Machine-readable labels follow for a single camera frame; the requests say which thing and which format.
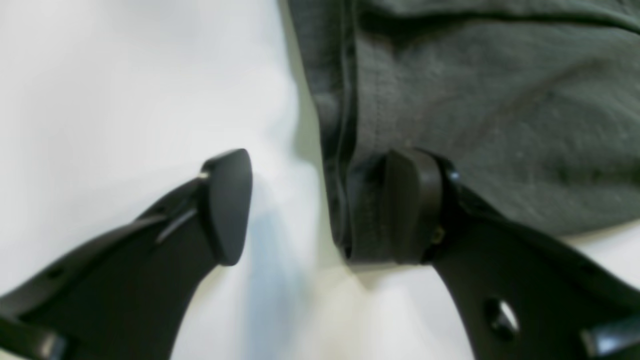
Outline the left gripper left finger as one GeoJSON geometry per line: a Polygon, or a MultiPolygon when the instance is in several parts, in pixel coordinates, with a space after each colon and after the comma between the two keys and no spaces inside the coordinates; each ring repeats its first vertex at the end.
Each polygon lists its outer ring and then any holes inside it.
{"type": "Polygon", "coordinates": [[[203,279],[242,257],[253,171],[245,149],[131,223],[89,240],[1,297],[1,349],[28,360],[169,360],[203,279]]]}

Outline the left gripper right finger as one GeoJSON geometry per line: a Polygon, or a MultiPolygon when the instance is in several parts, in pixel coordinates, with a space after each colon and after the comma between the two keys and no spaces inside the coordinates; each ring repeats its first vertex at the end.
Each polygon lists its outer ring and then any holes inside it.
{"type": "Polygon", "coordinates": [[[477,360],[639,358],[638,290],[504,217],[445,158],[391,150],[383,193],[391,258],[435,269],[477,360]]]}

